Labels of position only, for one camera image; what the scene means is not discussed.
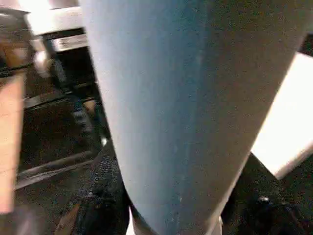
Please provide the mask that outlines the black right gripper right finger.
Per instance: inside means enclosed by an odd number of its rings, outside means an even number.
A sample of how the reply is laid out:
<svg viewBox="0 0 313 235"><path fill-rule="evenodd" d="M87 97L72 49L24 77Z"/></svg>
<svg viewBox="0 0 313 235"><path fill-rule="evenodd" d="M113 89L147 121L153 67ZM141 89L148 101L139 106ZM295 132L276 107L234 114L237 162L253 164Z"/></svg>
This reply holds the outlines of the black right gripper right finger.
<svg viewBox="0 0 313 235"><path fill-rule="evenodd" d="M249 155L221 218L224 235L313 233L313 221L253 154Z"/></svg>

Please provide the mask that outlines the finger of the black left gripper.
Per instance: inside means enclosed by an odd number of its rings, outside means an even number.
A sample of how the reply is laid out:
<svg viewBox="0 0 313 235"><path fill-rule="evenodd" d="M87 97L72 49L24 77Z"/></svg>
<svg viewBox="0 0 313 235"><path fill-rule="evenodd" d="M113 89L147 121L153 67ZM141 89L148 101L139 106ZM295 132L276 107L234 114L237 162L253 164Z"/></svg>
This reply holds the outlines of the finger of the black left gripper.
<svg viewBox="0 0 313 235"><path fill-rule="evenodd" d="M104 108L100 101L94 101L93 111L94 147L96 150L101 150L110 139L110 130Z"/></svg>
<svg viewBox="0 0 313 235"><path fill-rule="evenodd" d="M75 119L75 123L80 127L83 138L88 142L93 142L93 124L90 120L89 114L83 105L82 101L78 97L72 97L73 103L72 115Z"/></svg>

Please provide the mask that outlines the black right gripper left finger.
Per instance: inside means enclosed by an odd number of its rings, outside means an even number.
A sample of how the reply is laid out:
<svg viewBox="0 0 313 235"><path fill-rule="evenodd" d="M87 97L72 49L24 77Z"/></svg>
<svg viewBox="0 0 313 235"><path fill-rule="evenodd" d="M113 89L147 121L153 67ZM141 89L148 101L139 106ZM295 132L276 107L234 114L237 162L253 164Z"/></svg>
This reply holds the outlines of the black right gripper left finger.
<svg viewBox="0 0 313 235"><path fill-rule="evenodd" d="M129 220L129 198L109 140L92 163L73 234L125 235Z"/></svg>

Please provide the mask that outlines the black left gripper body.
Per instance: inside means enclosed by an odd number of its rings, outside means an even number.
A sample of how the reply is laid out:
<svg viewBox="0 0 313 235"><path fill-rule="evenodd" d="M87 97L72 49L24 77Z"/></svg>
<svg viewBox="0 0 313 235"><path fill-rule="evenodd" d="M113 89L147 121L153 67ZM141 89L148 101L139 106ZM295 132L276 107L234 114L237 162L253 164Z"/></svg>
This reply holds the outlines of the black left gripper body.
<svg viewBox="0 0 313 235"><path fill-rule="evenodd" d="M85 30L81 28L42 35L52 59L52 77L64 93L92 94L96 90L95 74Z"/></svg>

